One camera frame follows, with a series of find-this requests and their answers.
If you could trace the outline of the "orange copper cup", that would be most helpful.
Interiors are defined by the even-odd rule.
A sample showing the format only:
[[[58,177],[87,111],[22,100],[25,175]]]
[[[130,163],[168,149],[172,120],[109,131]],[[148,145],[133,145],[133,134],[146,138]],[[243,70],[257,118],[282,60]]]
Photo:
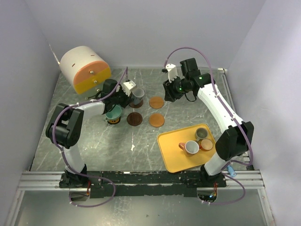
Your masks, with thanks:
[[[205,152],[210,151],[213,148],[213,143],[210,139],[202,139],[199,142],[199,148],[200,148],[200,150],[205,151]]]

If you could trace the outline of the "grey yellow-handled cup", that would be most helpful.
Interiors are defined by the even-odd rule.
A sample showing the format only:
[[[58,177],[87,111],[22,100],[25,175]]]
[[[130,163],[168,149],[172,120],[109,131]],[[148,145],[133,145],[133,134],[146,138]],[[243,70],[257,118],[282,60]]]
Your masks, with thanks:
[[[197,142],[206,139],[208,137],[208,131],[205,128],[198,128],[195,132],[195,139]]]

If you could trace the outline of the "light orange wooden coaster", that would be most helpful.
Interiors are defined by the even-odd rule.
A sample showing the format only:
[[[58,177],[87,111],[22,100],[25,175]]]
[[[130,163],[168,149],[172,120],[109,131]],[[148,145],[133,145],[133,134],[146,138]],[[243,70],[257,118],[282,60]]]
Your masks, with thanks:
[[[150,116],[149,123],[153,127],[161,127],[165,123],[165,118],[162,114],[154,113]]]

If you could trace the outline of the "white pink cup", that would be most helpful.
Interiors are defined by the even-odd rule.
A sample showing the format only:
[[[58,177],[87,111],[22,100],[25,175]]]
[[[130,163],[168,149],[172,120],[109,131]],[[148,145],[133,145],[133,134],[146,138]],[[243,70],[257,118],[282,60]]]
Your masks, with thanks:
[[[184,154],[188,157],[195,155],[199,152],[199,145],[196,141],[190,140],[186,143],[179,143],[179,148],[184,151]]]

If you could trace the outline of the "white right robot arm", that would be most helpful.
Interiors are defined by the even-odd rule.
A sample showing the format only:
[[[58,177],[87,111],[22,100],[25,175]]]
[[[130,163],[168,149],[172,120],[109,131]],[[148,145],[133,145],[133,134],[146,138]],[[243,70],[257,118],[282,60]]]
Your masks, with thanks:
[[[175,102],[192,92],[194,98],[200,99],[209,109],[222,133],[215,144],[216,153],[201,167],[200,183],[210,187],[223,167],[251,150],[254,126],[235,113],[218,90],[212,74],[201,73],[194,58],[181,61],[180,66],[183,78],[178,76],[174,64],[165,63],[163,66],[162,71],[168,75],[163,82],[164,100]]]

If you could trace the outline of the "white grey-handled cup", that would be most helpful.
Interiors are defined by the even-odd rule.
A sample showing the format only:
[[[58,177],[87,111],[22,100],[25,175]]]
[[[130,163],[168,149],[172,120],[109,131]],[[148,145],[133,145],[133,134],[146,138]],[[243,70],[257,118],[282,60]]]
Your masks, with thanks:
[[[142,88],[135,88],[132,91],[132,104],[138,105],[142,102],[145,92]]]

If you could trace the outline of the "yellow black-rimmed coaster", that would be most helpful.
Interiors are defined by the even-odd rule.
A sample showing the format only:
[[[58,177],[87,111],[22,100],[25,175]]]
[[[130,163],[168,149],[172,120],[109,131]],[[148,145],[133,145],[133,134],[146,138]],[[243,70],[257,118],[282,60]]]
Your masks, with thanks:
[[[109,119],[107,119],[106,121],[107,121],[108,124],[115,125],[115,124],[120,123],[120,120],[121,120],[121,118],[119,117],[119,118],[114,119],[114,120],[109,120]]]

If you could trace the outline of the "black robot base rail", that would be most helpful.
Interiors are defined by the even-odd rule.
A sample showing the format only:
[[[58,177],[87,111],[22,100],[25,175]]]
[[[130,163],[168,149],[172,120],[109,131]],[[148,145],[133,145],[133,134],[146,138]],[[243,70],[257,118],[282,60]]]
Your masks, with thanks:
[[[226,187],[225,177],[220,173],[206,176],[203,171],[187,170],[177,173],[168,171],[89,171],[90,177],[82,177],[64,172],[59,188],[84,188],[90,192],[90,198],[110,197],[113,186],[100,177],[111,180],[116,186],[115,196],[159,196],[183,195],[196,197],[198,188],[212,190],[214,184]]]

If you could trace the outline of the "yellow plastic tray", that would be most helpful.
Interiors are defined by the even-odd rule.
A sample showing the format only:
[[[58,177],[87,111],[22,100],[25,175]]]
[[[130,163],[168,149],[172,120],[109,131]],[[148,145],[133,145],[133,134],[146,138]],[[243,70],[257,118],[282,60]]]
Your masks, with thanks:
[[[216,149],[213,147],[209,151],[199,150],[197,154],[187,156],[178,146],[179,143],[195,140],[195,132],[199,128],[205,128],[207,130],[207,138],[215,145],[215,139],[206,124],[197,124],[158,135],[157,142],[168,172],[176,173],[203,165],[216,153]]]

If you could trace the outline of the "dark walnut wooden coaster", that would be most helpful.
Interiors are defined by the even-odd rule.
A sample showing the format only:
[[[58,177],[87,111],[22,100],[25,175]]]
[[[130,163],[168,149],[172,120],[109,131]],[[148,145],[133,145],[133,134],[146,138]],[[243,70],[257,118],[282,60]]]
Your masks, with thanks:
[[[143,117],[140,113],[132,112],[127,116],[127,122],[131,126],[138,126],[142,123]]]

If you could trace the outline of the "aluminium frame rail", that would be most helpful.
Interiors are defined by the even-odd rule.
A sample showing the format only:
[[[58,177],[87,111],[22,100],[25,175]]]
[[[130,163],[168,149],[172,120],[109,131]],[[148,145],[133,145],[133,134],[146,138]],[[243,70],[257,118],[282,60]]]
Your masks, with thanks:
[[[265,185],[258,170],[238,170],[234,177],[245,189],[264,189]],[[53,190],[58,189],[62,172],[60,171],[26,171],[22,174],[18,189]]]

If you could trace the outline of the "tan wooden coaster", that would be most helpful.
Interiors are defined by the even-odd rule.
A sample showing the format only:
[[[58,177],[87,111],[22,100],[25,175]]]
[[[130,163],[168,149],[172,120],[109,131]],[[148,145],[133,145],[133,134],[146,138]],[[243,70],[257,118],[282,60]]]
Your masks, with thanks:
[[[153,109],[159,109],[163,107],[164,100],[161,97],[152,97],[149,99],[149,105]]]

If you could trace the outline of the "teal cup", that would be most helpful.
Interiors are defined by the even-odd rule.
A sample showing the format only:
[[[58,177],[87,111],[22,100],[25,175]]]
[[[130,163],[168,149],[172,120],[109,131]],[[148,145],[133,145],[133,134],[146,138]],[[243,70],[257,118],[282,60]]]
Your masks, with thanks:
[[[108,111],[105,114],[107,121],[117,120],[122,114],[122,107],[119,105],[115,105],[112,110]]]

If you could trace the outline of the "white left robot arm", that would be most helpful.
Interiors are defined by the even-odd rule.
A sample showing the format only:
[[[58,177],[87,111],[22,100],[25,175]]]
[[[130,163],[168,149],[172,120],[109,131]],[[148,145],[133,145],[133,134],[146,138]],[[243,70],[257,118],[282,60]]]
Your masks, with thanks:
[[[106,79],[103,89],[90,100],[75,105],[58,104],[46,128],[46,136],[55,144],[65,162],[60,188],[82,188],[88,182],[87,166],[81,158],[78,140],[82,123],[96,115],[112,113],[118,106],[124,108],[132,102],[133,81],[118,83]]]

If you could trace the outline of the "dark brown wooden coaster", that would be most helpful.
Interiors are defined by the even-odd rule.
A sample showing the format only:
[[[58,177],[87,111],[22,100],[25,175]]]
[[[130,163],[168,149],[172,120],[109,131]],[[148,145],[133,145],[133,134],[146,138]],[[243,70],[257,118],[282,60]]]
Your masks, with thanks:
[[[131,102],[129,104],[129,106],[132,107],[132,108],[140,108],[142,105],[143,105],[143,100],[141,100],[140,103],[138,103],[136,105],[133,102]]]

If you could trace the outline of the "blue clip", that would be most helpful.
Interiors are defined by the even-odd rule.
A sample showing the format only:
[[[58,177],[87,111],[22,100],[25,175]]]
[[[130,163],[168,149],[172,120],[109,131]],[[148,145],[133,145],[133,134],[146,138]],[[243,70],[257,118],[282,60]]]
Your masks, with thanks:
[[[235,170],[233,169],[233,167],[232,167],[231,165],[228,165],[228,166],[227,166],[227,170],[228,170],[229,175],[230,175],[232,178],[234,178],[234,177],[237,175],[236,172],[235,172]]]

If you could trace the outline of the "white cylindrical drawer cabinet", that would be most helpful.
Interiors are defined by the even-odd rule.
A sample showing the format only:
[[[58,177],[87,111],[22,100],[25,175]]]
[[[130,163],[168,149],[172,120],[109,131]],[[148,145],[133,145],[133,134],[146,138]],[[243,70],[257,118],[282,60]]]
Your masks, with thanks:
[[[78,95],[94,96],[111,77],[111,69],[90,47],[78,46],[67,51],[60,60],[60,69]]]

